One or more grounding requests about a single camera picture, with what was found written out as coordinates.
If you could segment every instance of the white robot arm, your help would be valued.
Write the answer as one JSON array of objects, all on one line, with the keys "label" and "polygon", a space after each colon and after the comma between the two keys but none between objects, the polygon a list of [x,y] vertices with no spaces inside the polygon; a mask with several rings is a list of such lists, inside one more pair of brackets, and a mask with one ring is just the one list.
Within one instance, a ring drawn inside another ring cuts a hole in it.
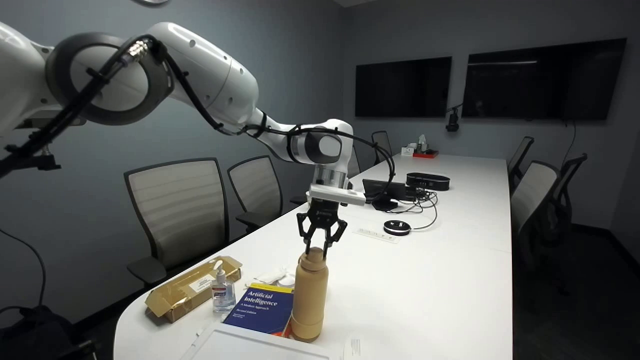
[{"label": "white robot arm", "polygon": [[[326,248],[346,227],[337,218],[338,202],[365,202],[362,193],[346,189],[351,126],[338,119],[321,124],[277,123],[256,107],[256,79],[233,57],[171,22],[152,26],[148,34],[149,39],[135,41],[119,53],[119,71],[104,80],[107,85],[87,100],[90,103],[79,116],[105,125],[130,124],[173,97],[198,109],[218,131],[222,125],[216,121],[224,123],[227,134],[246,132],[258,139],[281,160],[315,165],[310,186],[313,201],[298,220],[307,249],[314,230],[325,230],[326,255]],[[77,101],[81,89],[102,76],[96,70],[122,50],[123,43],[107,34],[85,33],[64,39],[55,48],[44,47],[0,22],[0,136],[36,112],[60,110]],[[167,55],[147,54],[153,50]],[[301,223],[307,217],[312,225],[305,232]],[[331,235],[330,226],[336,222],[340,229]]]}]

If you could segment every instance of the ceiling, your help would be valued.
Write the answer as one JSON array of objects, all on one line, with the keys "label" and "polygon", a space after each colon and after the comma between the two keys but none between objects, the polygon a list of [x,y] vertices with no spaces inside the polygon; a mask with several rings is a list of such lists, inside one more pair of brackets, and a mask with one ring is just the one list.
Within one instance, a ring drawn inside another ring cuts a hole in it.
[{"label": "ceiling", "polygon": [[360,5],[360,4],[368,3],[370,1],[375,1],[375,0],[334,0],[334,1],[342,5],[343,8],[348,8],[350,6]]}]

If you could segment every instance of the white table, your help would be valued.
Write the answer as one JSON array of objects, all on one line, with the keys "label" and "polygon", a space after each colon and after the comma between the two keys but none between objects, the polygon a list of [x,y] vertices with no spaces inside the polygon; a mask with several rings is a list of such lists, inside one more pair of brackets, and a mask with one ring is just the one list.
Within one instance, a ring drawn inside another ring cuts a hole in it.
[{"label": "white table", "polygon": [[[435,159],[395,156],[396,178],[408,172],[444,174],[451,189],[439,192],[438,219],[422,231],[387,243],[354,233],[358,228],[382,232],[386,220],[428,224],[433,210],[389,215],[364,207],[340,207],[349,226],[329,249],[329,285],[324,327],[316,345],[342,355],[350,335],[364,339],[375,359],[511,359],[511,220],[504,160],[439,155]],[[352,179],[388,178],[386,163]],[[293,267],[304,244],[296,213],[302,205],[225,248],[242,262],[243,279]],[[313,245],[322,246],[324,232]],[[118,321],[114,359],[178,360],[196,331],[212,321],[211,301],[171,324],[149,314],[137,298]]]}]

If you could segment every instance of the open box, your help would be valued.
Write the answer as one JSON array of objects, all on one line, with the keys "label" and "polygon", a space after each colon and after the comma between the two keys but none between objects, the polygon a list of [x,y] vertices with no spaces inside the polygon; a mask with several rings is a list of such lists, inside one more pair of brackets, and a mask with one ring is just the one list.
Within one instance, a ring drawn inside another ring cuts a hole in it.
[{"label": "open box", "polygon": [[210,261],[153,289],[145,304],[157,317],[174,322],[211,299],[211,281],[216,278],[213,266],[222,260],[227,280],[236,282],[242,277],[242,264],[230,256],[217,256]]}]

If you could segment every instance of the television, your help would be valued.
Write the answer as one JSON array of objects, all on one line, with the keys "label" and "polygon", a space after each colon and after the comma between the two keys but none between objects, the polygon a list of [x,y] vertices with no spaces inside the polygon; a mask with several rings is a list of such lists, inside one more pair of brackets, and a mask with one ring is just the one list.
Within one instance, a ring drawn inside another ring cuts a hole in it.
[{"label": "television", "polygon": [[469,55],[462,116],[605,120],[626,39]]},{"label": "television", "polygon": [[443,117],[451,57],[356,66],[357,117]]}]

